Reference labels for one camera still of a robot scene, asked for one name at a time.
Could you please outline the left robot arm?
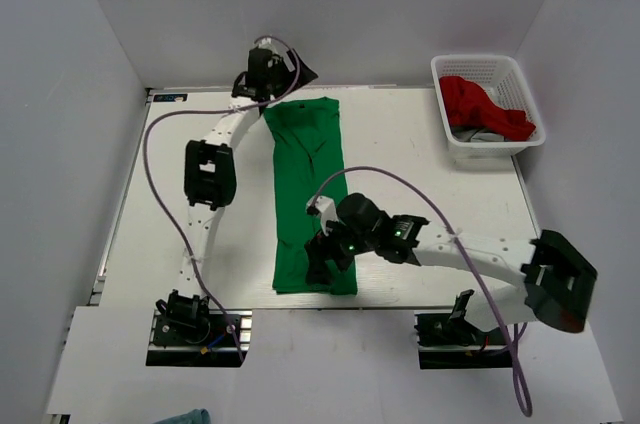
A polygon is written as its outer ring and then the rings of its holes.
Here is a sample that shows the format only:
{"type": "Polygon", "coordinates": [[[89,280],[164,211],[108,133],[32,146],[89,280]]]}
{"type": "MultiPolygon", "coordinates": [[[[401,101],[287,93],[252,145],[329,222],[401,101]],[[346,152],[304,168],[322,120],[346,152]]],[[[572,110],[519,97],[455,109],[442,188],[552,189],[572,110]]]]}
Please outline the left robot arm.
{"type": "Polygon", "coordinates": [[[197,115],[199,112],[169,112],[154,119],[144,132],[142,155],[147,183],[156,202],[183,240],[186,250],[186,263],[181,268],[178,287],[169,294],[167,300],[158,301],[156,308],[191,343],[202,342],[210,334],[210,303],[214,303],[221,312],[226,311],[206,288],[202,268],[204,253],[213,242],[225,208],[232,203],[236,194],[234,149],[258,122],[265,108],[278,104],[289,94],[318,78],[295,49],[286,46],[286,52],[280,54],[275,43],[284,42],[272,36],[256,39],[249,51],[247,69],[234,81],[228,107],[213,112],[221,116],[220,120],[205,137],[190,140],[186,144],[183,190],[188,205],[201,218],[198,222],[191,221],[188,224],[190,228],[201,231],[199,242],[189,240],[162,201],[151,176],[148,157],[151,133],[158,124],[172,117],[197,115]]]}

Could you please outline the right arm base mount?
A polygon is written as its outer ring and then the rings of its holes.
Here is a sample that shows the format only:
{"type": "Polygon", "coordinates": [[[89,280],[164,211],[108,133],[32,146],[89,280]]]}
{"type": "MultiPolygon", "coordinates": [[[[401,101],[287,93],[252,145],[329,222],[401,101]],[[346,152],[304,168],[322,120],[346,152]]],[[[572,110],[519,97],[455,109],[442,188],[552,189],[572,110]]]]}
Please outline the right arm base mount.
{"type": "Polygon", "coordinates": [[[490,332],[454,328],[447,313],[418,313],[414,329],[421,370],[511,369],[499,328],[490,332]]]}

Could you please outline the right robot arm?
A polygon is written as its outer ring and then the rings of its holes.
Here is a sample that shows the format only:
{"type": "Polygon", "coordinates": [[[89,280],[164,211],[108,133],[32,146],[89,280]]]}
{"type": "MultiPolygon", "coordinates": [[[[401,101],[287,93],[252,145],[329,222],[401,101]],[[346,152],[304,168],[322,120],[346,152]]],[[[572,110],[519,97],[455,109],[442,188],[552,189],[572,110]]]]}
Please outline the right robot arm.
{"type": "Polygon", "coordinates": [[[393,264],[476,271],[497,279],[497,291],[467,290],[456,299],[445,332],[472,343],[500,323],[538,321],[565,333],[584,330],[598,273],[563,234],[545,229],[531,240],[453,234],[412,215],[390,216],[361,193],[340,202],[313,197],[306,212],[320,229],[305,244],[307,280],[330,281],[328,265],[347,271],[355,257],[373,253],[393,264]]]}

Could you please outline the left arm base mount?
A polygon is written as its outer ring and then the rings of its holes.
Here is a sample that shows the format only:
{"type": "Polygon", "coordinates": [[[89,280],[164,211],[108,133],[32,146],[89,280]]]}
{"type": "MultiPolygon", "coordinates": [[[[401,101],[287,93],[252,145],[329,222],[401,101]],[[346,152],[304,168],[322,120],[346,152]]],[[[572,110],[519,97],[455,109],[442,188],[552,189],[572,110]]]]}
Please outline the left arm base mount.
{"type": "Polygon", "coordinates": [[[155,313],[146,353],[147,367],[239,368],[247,357],[252,331],[252,313],[231,313],[231,324],[219,312],[211,311],[199,328],[172,323],[155,313]]]}

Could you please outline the green t shirt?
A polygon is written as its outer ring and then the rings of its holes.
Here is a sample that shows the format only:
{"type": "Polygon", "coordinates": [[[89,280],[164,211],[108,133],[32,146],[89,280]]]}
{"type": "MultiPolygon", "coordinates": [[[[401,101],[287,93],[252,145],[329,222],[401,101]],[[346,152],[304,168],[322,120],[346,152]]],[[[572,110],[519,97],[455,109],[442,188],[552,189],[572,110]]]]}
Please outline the green t shirt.
{"type": "Polygon", "coordinates": [[[272,288],[279,294],[358,292],[353,267],[341,272],[329,262],[328,284],[306,283],[309,260],[304,244],[320,230],[305,205],[321,184],[344,168],[340,108],[322,97],[283,102],[264,111],[274,140],[273,170],[277,247],[272,288]]]}

